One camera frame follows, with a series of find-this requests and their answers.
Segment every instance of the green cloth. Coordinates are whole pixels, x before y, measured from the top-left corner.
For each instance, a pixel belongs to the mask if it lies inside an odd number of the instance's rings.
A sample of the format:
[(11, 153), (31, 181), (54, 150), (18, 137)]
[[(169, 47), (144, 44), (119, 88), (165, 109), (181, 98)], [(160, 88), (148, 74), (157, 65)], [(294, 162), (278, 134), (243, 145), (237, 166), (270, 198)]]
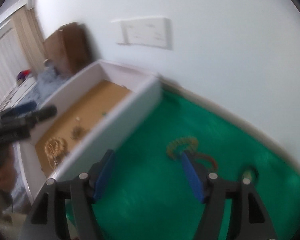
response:
[[(194, 136), (199, 151), (215, 158), (218, 174), (237, 180), (242, 168), (259, 171), (256, 186), (279, 240), (300, 226), (300, 175), (239, 128), (188, 100), (163, 92), (163, 100), (117, 150), (102, 199), (93, 206), (106, 239), (191, 240), (204, 205), (192, 195), (180, 161), (166, 155), (172, 140)], [(219, 239), (226, 239), (231, 200), (226, 200)], [(72, 218), (71, 205), (67, 214)]]

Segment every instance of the metal screw head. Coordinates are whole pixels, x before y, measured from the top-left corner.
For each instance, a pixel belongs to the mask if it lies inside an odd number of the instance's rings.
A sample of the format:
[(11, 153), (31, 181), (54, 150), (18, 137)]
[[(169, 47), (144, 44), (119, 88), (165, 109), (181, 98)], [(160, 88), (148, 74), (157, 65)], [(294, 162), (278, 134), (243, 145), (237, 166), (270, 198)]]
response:
[(210, 179), (216, 179), (217, 177), (218, 177), (218, 175), (216, 173), (214, 173), (214, 172), (212, 172), (212, 173), (209, 174), (209, 178)]
[(243, 178), (242, 182), (246, 185), (249, 185), (251, 183), (251, 180), (248, 178)]
[(86, 179), (87, 177), (88, 177), (88, 173), (85, 173), (85, 172), (83, 172), (79, 175), (80, 179)]
[(47, 179), (46, 184), (52, 185), (54, 183), (54, 179)]

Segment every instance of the brown wardrobe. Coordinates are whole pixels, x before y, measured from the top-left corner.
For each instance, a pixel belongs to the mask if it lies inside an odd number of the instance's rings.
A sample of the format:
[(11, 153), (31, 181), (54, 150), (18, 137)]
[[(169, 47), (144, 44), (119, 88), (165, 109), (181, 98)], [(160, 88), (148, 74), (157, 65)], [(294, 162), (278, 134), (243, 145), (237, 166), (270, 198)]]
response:
[(43, 44), (63, 77), (71, 77), (91, 63), (84, 30), (76, 22), (61, 26)]

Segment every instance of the blue gripper pad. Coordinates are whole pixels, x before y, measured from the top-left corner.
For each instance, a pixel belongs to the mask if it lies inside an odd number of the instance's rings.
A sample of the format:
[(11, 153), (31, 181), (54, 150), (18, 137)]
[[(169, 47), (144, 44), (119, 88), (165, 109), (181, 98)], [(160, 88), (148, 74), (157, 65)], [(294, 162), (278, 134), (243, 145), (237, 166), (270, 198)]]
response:
[(110, 156), (108, 157), (106, 163), (103, 166), (103, 169), (101, 170), (99, 177), (97, 181), (95, 182), (95, 187), (94, 187), (94, 195), (93, 198), (95, 201), (99, 200), (102, 197), (102, 194), (106, 188), (106, 185), (108, 184), (108, 181), (110, 179), (113, 166), (114, 166), (114, 151), (108, 151), (106, 155), (109, 154)]
[(192, 163), (190, 162), (187, 155), (183, 152), (181, 154), (181, 163), (183, 171), (186, 174), (192, 192), (197, 200), (201, 203), (204, 201), (203, 182), (200, 180), (197, 172), (195, 171)]
[(15, 115), (21, 115), (30, 111), (34, 111), (36, 108), (37, 103), (35, 101), (30, 101), (29, 103), (14, 107), (13, 112)]

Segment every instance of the beige curtain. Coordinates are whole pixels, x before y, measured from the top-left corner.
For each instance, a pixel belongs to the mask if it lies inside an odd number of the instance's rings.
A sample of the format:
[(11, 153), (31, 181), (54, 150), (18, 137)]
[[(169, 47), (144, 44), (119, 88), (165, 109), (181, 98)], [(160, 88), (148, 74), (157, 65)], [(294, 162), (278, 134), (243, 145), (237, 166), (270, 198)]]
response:
[(13, 28), (15, 29), (21, 49), (26, 60), (36, 76), (44, 70), (43, 62), (46, 53), (43, 46), (43, 37), (39, 29), (34, 9), (27, 10), (21, 7), (11, 16)]

